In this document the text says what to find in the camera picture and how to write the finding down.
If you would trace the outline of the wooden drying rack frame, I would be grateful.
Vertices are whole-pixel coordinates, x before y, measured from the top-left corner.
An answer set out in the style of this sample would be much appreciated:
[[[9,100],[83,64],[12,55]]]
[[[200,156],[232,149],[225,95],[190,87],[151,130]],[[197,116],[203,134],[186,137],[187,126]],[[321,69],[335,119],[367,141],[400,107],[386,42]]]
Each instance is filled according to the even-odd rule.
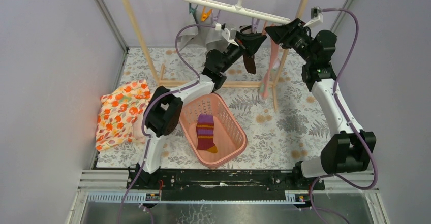
[[[135,34],[137,35],[137,38],[138,38],[139,44],[141,46],[141,49],[143,51],[143,54],[144,54],[144,56],[146,58],[146,61],[147,61],[148,65],[149,65],[149,68],[150,68],[150,70],[152,72],[153,78],[154,78],[154,80],[155,80],[155,82],[156,82],[157,85],[179,86],[179,87],[181,87],[182,90],[186,90],[186,89],[190,89],[191,90],[191,89],[193,89],[194,86],[196,86],[200,82],[202,82],[202,83],[204,83],[204,82],[206,82],[206,83],[212,82],[212,84],[213,84],[212,90],[213,91],[216,91],[216,90],[220,89],[221,87],[230,87],[230,88],[235,88],[235,87],[247,88],[247,87],[251,87],[251,88],[258,88],[261,85],[260,82],[252,82],[252,81],[228,81],[227,82],[225,75],[222,72],[220,72],[220,71],[216,71],[216,72],[210,71],[210,74],[211,75],[215,75],[215,78],[214,79],[209,79],[209,80],[208,79],[205,80],[202,75],[198,74],[197,75],[198,76],[197,82],[193,83],[192,85],[190,85],[188,87],[183,86],[180,81],[164,80],[163,79],[163,75],[164,75],[165,66],[164,65],[161,66],[160,73],[158,74],[157,71],[156,71],[156,69],[155,69],[155,66],[153,64],[153,60],[151,58],[150,52],[148,50],[147,43],[146,43],[146,41],[144,39],[144,36],[143,36],[142,31],[140,29],[140,26],[138,24],[138,20],[137,20],[137,18],[135,16],[134,10],[133,10],[133,8],[131,6],[130,0],[122,0],[122,2],[123,2],[123,5],[124,5],[124,7],[126,9],[126,12],[127,12],[128,16],[129,16],[129,19],[131,21],[132,27],[134,28]],[[297,17],[299,17],[303,13],[303,10],[304,10],[305,5],[306,5],[307,2],[308,2],[308,0],[301,0],[300,1],[300,4],[298,6],[298,10],[297,10],[297,13],[296,13]]]

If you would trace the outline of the pink plastic laundry basket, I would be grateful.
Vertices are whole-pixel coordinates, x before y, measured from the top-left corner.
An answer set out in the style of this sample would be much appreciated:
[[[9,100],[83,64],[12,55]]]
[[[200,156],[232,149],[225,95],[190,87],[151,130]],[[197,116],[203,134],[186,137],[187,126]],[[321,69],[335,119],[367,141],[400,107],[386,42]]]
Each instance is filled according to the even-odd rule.
[[[198,124],[208,122],[213,124],[212,133],[207,131],[205,143],[202,143]],[[248,144],[244,130],[217,93],[203,95],[183,106],[179,123],[199,162],[211,169],[242,154]]]

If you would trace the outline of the purple striped sock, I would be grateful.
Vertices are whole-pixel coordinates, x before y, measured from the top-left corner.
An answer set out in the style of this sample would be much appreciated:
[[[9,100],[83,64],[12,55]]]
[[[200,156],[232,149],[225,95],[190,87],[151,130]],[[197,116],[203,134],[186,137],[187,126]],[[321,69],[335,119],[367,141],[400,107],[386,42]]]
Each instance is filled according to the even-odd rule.
[[[212,115],[200,114],[196,125],[197,133],[197,149],[208,151],[210,153],[218,153],[214,139],[214,120]]]

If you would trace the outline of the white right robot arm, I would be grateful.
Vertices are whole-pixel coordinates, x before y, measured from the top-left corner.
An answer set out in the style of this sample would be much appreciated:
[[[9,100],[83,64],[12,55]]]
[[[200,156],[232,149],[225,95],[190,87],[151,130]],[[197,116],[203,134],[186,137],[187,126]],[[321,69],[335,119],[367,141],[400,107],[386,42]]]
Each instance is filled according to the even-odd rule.
[[[318,101],[331,134],[319,157],[295,164],[293,186],[305,189],[314,177],[366,170],[376,136],[364,131],[356,121],[336,83],[330,62],[336,50],[336,34],[321,30],[312,37],[298,18],[285,25],[266,27],[265,31],[272,41],[283,49],[293,49],[305,61],[302,80]]]

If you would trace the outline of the white plastic clip hanger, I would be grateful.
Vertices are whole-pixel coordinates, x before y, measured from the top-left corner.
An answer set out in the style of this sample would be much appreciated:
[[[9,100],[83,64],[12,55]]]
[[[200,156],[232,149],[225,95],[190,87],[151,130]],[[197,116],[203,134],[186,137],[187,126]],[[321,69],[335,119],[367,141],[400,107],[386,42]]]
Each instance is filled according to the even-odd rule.
[[[235,13],[235,14],[250,17],[250,18],[260,19],[260,20],[264,20],[264,21],[268,21],[276,24],[288,24],[291,22],[289,18],[245,8],[242,5],[243,0],[238,0],[236,4],[228,4],[228,3],[223,3],[215,0],[183,0],[183,1],[186,1],[191,4],[197,4],[205,7],[210,7],[213,9],[219,9],[222,11]]]

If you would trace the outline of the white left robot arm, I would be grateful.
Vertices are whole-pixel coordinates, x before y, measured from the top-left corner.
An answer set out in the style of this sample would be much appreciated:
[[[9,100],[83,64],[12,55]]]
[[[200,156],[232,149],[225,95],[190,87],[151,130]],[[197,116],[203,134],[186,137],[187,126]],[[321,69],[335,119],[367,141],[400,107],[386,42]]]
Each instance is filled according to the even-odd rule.
[[[208,51],[204,69],[197,79],[172,89],[160,86],[155,90],[141,124],[147,144],[138,182],[144,188],[151,189],[157,184],[158,176],[155,172],[161,165],[161,141],[177,127],[183,106],[220,89],[226,81],[225,72],[243,55],[254,55],[266,38],[261,33],[236,33],[235,43],[229,44],[225,51]]]

